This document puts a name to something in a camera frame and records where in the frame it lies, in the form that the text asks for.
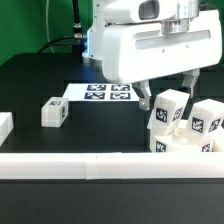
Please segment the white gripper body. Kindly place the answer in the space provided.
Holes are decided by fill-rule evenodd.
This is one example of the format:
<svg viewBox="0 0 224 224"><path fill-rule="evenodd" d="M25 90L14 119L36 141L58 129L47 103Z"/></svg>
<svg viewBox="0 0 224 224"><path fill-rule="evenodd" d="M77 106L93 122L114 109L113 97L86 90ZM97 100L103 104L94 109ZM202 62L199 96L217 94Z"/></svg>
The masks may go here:
<svg viewBox="0 0 224 224"><path fill-rule="evenodd" d="M219 11L199 0L105 0L104 77L135 83L218 63Z"/></svg>

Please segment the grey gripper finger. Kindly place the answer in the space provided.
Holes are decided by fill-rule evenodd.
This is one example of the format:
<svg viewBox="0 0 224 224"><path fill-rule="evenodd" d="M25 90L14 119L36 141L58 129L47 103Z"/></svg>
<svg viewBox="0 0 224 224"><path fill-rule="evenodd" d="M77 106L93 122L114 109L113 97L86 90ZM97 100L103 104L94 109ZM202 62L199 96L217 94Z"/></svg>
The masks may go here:
<svg viewBox="0 0 224 224"><path fill-rule="evenodd" d="M184 80L182 83L183 87L187 87L190 91L190 94L194 94L194 86L200 76L200 69L193 69L184 72Z"/></svg>
<svg viewBox="0 0 224 224"><path fill-rule="evenodd" d="M148 81L141 81L132 84L132 88L139 97L139 107L142 110L150 109L151 91Z"/></svg>

